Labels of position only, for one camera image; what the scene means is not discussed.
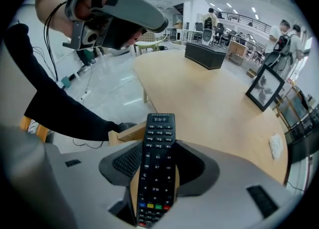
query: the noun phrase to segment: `red button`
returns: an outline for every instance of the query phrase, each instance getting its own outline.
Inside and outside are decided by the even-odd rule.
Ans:
[[[140,226],[140,227],[146,227],[146,223],[138,223],[138,226]]]

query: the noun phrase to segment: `framed picture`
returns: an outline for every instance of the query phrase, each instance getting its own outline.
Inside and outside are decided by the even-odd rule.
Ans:
[[[284,83],[278,74],[264,64],[246,95],[264,112],[278,95]]]

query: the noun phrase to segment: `round wooden table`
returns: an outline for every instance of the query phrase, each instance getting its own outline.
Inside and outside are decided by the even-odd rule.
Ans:
[[[207,70],[184,54],[157,51],[134,62],[156,111],[175,114],[176,138],[245,158],[282,184],[288,151],[275,113],[261,112],[245,95],[248,86],[226,68]],[[268,143],[275,132],[284,143],[276,161]]]

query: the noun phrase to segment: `vr headset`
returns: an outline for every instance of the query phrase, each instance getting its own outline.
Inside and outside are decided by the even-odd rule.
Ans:
[[[67,0],[65,14],[73,21],[70,43],[63,46],[81,50],[95,46],[113,49],[127,47],[134,34],[147,30],[160,33],[168,25],[167,18],[144,0],[92,0],[89,19],[78,19],[75,7],[79,0]]]

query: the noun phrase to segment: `railing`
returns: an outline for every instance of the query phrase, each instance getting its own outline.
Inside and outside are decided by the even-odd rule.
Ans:
[[[221,15],[223,19],[240,22],[240,23],[249,25],[251,27],[254,27],[258,30],[261,30],[262,32],[265,32],[267,34],[270,33],[271,26],[259,20],[252,19],[250,17],[239,15],[239,14],[229,13],[229,12],[222,12]]]

